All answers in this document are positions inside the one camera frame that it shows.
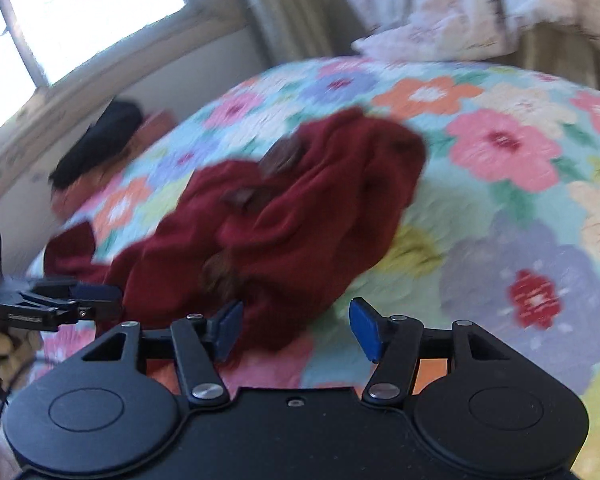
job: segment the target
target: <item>window mullion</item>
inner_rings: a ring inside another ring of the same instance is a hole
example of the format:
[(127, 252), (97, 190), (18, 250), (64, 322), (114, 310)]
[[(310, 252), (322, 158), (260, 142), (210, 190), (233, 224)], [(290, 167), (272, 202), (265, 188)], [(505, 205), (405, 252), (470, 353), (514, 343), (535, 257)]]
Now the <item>window mullion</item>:
[(8, 31), (11, 33), (11, 39), (16, 46), (22, 62), (26, 67), (33, 83), (37, 88), (44, 88), (49, 86), (49, 81), (46, 78), (45, 71), (36, 60), (33, 52), (29, 48), (29, 44), (22, 33), (15, 12), (13, 12), (13, 6), (11, 0), (0, 0), (0, 12), (4, 18), (4, 23), (7, 25)]

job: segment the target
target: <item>red flower center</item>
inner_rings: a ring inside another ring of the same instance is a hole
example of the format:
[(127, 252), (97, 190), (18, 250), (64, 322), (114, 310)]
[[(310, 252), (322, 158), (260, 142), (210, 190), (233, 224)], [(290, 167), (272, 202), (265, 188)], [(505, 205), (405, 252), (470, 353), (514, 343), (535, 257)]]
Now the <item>red flower center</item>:
[(177, 166), (181, 166), (183, 164), (186, 164), (187, 162), (189, 162), (192, 158), (193, 158), (193, 153), (186, 153), (185, 155), (181, 156), (178, 161), (176, 162)]
[(515, 153), (519, 150), (521, 143), (509, 132), (491, 132), (487, 135), (487, 139), (496, 148), (501, 150), (507, 150), (508, 152)]
[(516, 282), (509, 287), (509, 297), (518, 308), (518, 321), (524, 328), (536, 325), (546, 330), (562, 310), (554, 284), (528, 269), (518, 272)]
[(329, 83), (329, 90), (340, 90), (341, 88), (347, 87), (351, 84), (351, 79), (336, 79)]
[(240, 113), (244, 108), (244, 105), (233, 105), (232, 107), (230, 107), (227, 111), (226, 114), (229, 117), (234, 116), (235, 114)]

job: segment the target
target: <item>person's hand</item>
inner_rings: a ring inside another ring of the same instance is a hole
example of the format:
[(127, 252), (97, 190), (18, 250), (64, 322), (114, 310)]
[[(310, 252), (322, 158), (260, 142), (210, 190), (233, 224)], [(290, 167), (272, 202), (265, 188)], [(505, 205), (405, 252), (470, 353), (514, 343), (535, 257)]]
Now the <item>person's hand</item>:
[[(10, 335), (0, 333), (0, 386), (3, 390), (10, 386), (11, 381), (24, 363), (31, 361), (38, 350), (42, 348), (40, 332), (29, 330), (10, 330)], [(23, 374), (15, 388), (27, 382), (27, 375)]]

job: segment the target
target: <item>bed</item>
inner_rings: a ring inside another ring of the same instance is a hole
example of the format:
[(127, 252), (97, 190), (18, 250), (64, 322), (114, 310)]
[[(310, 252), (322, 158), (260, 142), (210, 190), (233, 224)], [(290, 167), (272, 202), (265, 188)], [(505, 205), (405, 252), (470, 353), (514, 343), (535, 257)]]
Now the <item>bed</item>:
[[(590, 433), (574, 471), (600, 480), (599, 91), (485, 63), (276, 67), (154, 144), (68, 225), (89, 219), (96, 258), (110, 260), (151, 234), (196, 168), (260, 157), (303, 121), (352, 105), (425, 137), (416, 200), (383, 260), (283, 351), (245, 355), (227, 385), (365, 384), (372, 365), (347, 322), (355, 296), (434, 328), (471, 319), (582, 396)], [(42, 256), (30, 272), (42, 272)], [(93, 337), (88, 323), (65, 326), (45, 335), (44, 354), (61, 360)]]

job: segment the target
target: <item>black cloth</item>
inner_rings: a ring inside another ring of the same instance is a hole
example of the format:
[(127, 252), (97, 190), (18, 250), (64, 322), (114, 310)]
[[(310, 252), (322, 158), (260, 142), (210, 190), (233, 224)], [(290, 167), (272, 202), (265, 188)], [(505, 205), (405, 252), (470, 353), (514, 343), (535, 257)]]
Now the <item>black cloth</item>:
[(66, 189), (82, 174), (122, 152), (142, 120), (137, 104), (113, 99), (49, 175), (53, 187)]

